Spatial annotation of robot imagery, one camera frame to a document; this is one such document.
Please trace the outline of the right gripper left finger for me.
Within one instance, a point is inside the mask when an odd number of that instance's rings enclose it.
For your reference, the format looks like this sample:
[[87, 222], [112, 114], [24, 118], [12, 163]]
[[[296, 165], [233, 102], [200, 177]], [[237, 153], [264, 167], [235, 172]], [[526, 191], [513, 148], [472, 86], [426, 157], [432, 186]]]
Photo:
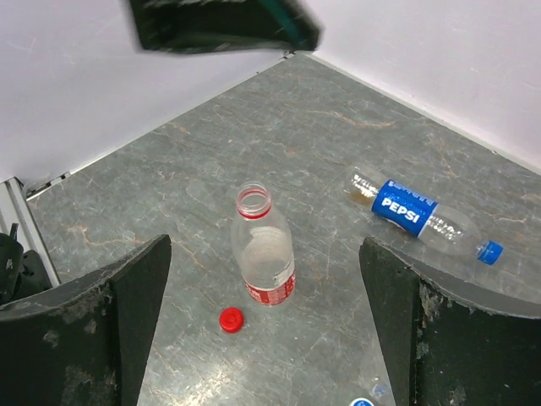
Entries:
[[3, 405], [135, 405], [172, 258], [159, 235], [1, 308]]

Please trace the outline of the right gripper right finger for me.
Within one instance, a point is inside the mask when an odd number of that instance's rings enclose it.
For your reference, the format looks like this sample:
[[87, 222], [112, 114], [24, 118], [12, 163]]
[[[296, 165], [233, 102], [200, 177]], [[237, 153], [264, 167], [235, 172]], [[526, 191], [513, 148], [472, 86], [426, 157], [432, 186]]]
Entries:
[[538, 405], [540, 306], [366, 238], [358, 252], [398, 405]]

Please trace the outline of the clear Pocari Sweat bottle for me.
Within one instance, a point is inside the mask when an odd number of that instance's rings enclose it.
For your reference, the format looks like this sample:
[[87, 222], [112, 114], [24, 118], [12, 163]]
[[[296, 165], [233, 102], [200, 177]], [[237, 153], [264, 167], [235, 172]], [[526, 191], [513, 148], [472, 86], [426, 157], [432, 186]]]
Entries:
[[363, 389], [363, 397], [368, 398], [374, 405], [396, 404], [380, 343], [376, 337], [369, 341], [361, 355], [358, 383]]

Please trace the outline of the blue white Pocari cap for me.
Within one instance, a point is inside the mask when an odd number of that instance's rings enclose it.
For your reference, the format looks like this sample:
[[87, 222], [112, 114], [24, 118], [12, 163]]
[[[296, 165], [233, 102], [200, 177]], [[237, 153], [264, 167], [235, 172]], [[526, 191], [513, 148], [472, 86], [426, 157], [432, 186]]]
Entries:
[[367, 398], [355, 398], [350, 402], [349, 406], [374, 406], [374, 403]]

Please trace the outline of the red bottle cap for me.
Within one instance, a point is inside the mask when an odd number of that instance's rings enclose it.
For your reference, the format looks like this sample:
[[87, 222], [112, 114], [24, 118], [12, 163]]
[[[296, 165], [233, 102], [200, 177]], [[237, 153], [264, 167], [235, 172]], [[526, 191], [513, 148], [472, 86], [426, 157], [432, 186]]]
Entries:
[[222, 311], [219, 317], [221, 329], [226, 333], [239, 332], [244, 324], [243, 312], [236, 307], [229, 307]]

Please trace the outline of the red label water bottle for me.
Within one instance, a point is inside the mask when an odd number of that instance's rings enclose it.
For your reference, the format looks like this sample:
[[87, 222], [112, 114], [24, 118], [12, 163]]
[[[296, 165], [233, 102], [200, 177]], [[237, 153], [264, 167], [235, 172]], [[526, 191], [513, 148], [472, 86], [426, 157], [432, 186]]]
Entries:
[[262, 183], [240, 187], [230, 240], [249, 296], [265, 306], [288, 300], [296, 285], [292, 235]]

